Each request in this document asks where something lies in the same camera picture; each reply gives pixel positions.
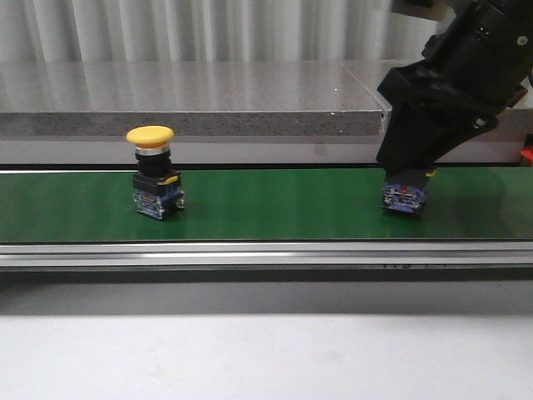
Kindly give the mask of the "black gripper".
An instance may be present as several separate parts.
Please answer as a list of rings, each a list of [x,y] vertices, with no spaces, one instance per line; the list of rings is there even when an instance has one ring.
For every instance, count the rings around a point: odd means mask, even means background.
[[[494,117],[527,93],[532,72],[532,3],[468,1],[441,34],[430,37],[422,59],[394,67],[378,91],[392,105],[376,156],[387,172],[431,170],[437,159],[495,129],[498,120],[472,120],[450,132],[450,105]]]

